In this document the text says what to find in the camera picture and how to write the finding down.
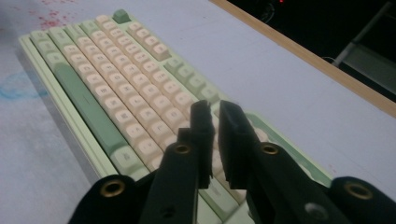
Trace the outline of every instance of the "green keycap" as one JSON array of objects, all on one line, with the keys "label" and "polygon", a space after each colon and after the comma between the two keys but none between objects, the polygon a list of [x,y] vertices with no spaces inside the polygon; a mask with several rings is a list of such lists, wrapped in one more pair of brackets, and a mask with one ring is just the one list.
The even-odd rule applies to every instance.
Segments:
[{"label": "green keycap", "polygon": [[41,55],[46,55],[52,52],[59,52],[59,50],[52,43],[52,41],[41,41],[35,47],[38,48],[38,51],[40,51]]},{"label": "green keycap", "polygon": [[174,73],[175,78],[183,84],[186,84],[190,77],[194,75],[194,70],[188,65],[183,65]]},{"label": "green keycap", "polygon": [[70,65],[57,65],[53,73],[108,156],[129,146]]},{"label": "green keycap", "polygon": [[87,36],[84,31],[77,25],[66,25],[64,30],[73,39],[73,41],[77,41],[80,37]]},{"label": "green keycap", "polygon": [[33,31],[30,33],[30,38],[35,45],[38,45],[40,41],[50,40],[49,36],[44,31]]},{"label": "green keycap", "polygon": [[59,49],[63,49],[66,45],[74,44],[66,32],[59,27],[49,28],[49,37]]},{"label": "green keycap", "polygon": [[175,75],[176,70],[183,65],[183,61],[177,57],[173,57],[168,60],[165,64],[166,70],[168,70],[172,75]]},{"label": "green keycap", "polygon": [[216,88],[214,88],[211,85],[205,86],[198,93],[197,98],[200,100],[207,100],[211,104],[214,104],[215,102],[217,102],[220,99],[218,91],[216,90]]},{"label": "green keycap", "polygon": [[84,21],[80,25],[80,27],[85,32],[86,35],[91,35],[93,32],[99,30],[99,27],[95,24],[94,21]]},{"label": "green keycap", "polygon": [[143,167],[143,162],[139,160],[131,147],[121,147],[111,154],[110,159],[122,175],[129,175]]},{"label": "green keycap", "polygon": [[221,220],[207,205],[204,199],[198,195],[197,221],[199,224],[221,224]]},{"label": "green keycap", "polygon": [[254,224],[253,219],[248,214],[248,203],[244,202],[242,205],[236,210],[229,219],[225,222],[225,224]]},{"label": "green keycap", "polygon": [[67,64],[66,58],[60,52],[52,52],[44,56],[47,65],[51,70],[60,64]]},{"label": "green keycap", "polygon": [[238,207],[236,200],[215,178],[211,179],[208,189],[200,189],[199,193],[223,221]]},{"label": "green keycap", "polygon": [[145,166],[143,166],[143,167],[139,168],[138,170],[134,171],[133,173],[131,173],[129,176],[134,181],[138,181],[139,179],[145,177],[148,174],[149,174],[149,170]]},{"label": "green keycap", "polygon": [[198,92],[203,89],[205,85],[206,80],[202,76],[193,76],[187,81],[186,88],[192,94],[197,95]]},{"label": "green keycap", "polygon": [[131,19],[129,18],[128,13],[124,9],[119,9],[113,14],[113,20],[118,23],[125,23],[127,21],[130,21]]}]

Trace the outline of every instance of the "mechanical keyboard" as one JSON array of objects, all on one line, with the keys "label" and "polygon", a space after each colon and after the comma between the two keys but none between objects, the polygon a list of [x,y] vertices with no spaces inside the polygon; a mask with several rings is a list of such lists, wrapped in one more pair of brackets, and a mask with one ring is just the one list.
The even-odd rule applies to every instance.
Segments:
[{"label": "mechanical keyboard", "polygon": [[[218,127],[227,96],[123,9],[112,16],[21,36],[21,45],[96,173],[137,180],[189,127],[190,105],[211,104]],[[330,178],[263,118],[246,113],[261,141],[285,148],[315,181]],[[199,190],[198,222],[253,223],[245,192],[225,181],[215,140],[209,189]]]}]

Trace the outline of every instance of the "screw hole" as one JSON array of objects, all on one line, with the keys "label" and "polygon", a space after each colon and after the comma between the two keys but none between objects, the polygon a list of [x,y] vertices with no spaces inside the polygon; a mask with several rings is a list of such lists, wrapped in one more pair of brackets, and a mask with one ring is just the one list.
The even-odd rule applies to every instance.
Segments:
[{"label": "screw hole", "polygon": [[180,145],[175,148],[175,152],[180,153],[180,154],[186,154],[186,153],[190,152],[190,147]]},{"label": "screw hole", "polygon": [[176,208],[174,205],[169,205],[167,207],[165,207],[162,211],[162,217],[163,218],[170,218],[173,217],[176,213]]},{"label": "screw hole", "polygon": [[329,218],[329,214],[326,209],[317,203],[306,203],[305,211],[309,216],[316,220],[324,221]]},{"label": "screw hole", "polygon": [[350,195],[362,200],[369,200],[373,198],[373,193],[362,184],[347,183],[345,184],[345,189]]},{"label": "screw hole", "polygon": [[115,180],[109,180],[107,181],[100,190],[100,193],[107,197],[107,198],[111,198],[114,196],[117,196],[121,193],[123,193],[125,190],[125,184],[124,182],[115,179]]},{"label": "screw hole", "polygon": [[279,150],[276,147],[272,146],[262,146],[262,152],[270,155],[275,155],[279,152]]}]

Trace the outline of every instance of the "space bar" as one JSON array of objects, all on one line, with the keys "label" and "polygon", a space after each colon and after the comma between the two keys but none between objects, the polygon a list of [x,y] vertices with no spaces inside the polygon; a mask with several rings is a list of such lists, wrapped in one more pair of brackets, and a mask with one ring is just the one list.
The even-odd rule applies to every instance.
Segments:
[{"label": "space bar", "polygon": [[53,74],[107,156],[117,148],[128,146],[120,131],[70,65],[56,65]]}]

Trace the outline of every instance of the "white desk surface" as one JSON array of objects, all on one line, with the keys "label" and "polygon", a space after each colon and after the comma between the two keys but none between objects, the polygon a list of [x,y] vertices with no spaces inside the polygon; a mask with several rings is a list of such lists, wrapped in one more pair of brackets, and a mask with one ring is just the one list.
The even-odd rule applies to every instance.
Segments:
[{"label": "white desk surface", "polygon": [[65,223],[95,176],[26,62],[20,35],[124,8],[332,176],[396,200],[396,119],[207,0],[0,2],[0,220]]}]

